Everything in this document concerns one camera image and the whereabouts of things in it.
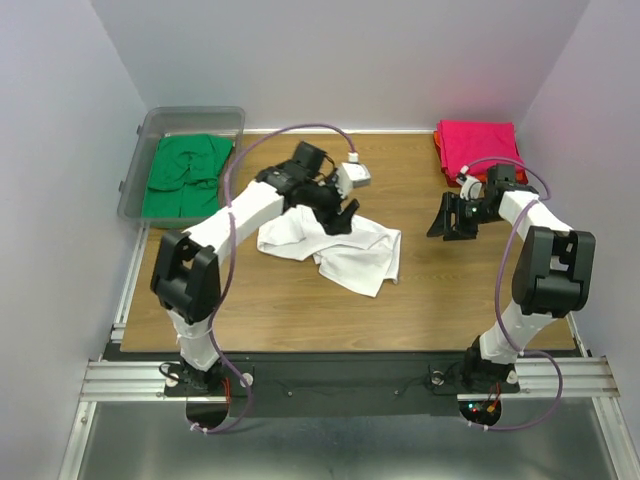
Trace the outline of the white t shirt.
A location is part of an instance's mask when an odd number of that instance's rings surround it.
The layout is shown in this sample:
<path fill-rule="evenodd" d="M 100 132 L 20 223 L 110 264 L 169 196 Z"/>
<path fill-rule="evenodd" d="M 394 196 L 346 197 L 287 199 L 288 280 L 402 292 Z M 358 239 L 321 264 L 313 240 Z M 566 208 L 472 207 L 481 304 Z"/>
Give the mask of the white t shirt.
<path fill-rule="evenodd" d="M 386 281 L 399 280 L 402 233 L 356 215 L 352 232 L 330 236 L 304 206 L 260 227 L 257 249 L 278 258 L 311 258 L 319 274 L 360 295 L 376 297 Z"/>

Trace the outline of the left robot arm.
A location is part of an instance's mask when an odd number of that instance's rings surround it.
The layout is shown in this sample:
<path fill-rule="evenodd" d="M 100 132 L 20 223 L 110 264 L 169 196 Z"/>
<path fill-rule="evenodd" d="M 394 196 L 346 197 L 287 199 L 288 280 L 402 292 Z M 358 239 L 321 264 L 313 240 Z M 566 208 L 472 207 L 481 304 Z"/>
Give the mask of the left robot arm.
<path fill-rule="evenodd" d="M 229 205 L 185 231 L 162 236 L 151 290 L 172 321 L 181 356 L 179 366 L 162 369 L 166 379 L 203 392 L 223 384 L 228 368 L 212 340 L 214 316 L 230 288 L 220 279 L 220 267 L 233 264 L 238 245 L 260 227 L 305 206 L 326 234 L 351 232 L 359 203 L 348 196 L 369 185 L 371 174 L 356 152 L 322 174 L 328 159 L 324 150 L 301 142 L 290 159 L 261 170 Z"/>

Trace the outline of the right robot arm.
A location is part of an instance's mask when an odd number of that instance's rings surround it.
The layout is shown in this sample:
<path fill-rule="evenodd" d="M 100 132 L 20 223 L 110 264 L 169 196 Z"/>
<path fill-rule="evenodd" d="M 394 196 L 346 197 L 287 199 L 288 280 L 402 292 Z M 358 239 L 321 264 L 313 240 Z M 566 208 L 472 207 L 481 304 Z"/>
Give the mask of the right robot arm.
<path fill-rule="evenodd" d="M 521 239 L 511 280 L 511 300 L 494 301 L 496 321 L 466 350 L 461 384 L 483 387 L 515 384 L 515 362 L 527 354 L 530 341 L 546 326 L 587 303 L 595 236 L 559 220 L 545 205 L 549 190 L 538 191 L 517 180 L 517 163 L 506 157 L 486 159 L 485 179 L 464 165 L 456 176 L 459 192 L 443 194 L 429 237 L 473 240 L 480 225 L 504 220 L 508 239 Z"/>

